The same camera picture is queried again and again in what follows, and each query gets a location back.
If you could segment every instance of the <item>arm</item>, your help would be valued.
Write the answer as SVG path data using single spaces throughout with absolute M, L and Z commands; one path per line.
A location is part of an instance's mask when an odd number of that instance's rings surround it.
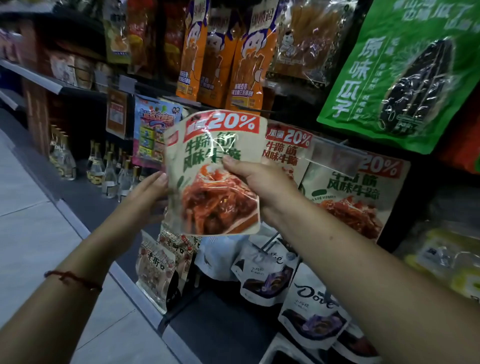
M 480 311 L 307 200 L 270 166 L 224 158 L 389 363 L 476 363 Z
M 166 175 L 155 173 L 127 199 L 56 270 L 102 285 L 113 261 L 128 250 L 166 193 Z M 0 331 L 0 363 L 68 363 L 98 297 L 81 283 L 49 276 Z

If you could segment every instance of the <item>gray floor tile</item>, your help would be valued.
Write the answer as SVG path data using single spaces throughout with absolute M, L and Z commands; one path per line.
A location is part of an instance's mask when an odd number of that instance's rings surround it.
M 102 333 L 135 309 L 130 299 L 110 275 L 103 284 L 103 291 L 93 309 L 77 348 Z
M 80 240 L 51 202 L 0 217 L 0 325 Z
M 0 153 L 0 216 L 48 201 L 15 156 L 5 146 L 3 149 Z
M 178 364 L 144 317 L 133 311 L 73 355 L 71 364 Z

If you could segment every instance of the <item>yellow package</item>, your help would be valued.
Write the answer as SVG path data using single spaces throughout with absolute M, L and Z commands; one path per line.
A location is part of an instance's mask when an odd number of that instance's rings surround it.
M 192 0 L 185 19 L 185 40 L 181 58 L 177 96 L 197 100 L 207 43 L 207 20 L 210 0 Z
M 262 109 L 264 93 L 261 80 L 265 78 L 276 47 L 276 19 L 279 13 L 278 0 L 262 0 L 248 9 L 244 19 L 246 32 L 235 50 L 227 109 L 241 110 L 237 106 Z
M 214 8 L 208 18 L 208 37 L 198 101 L 222 108 L 227 97 L 230 68 L 240 36 L 236 10 Z

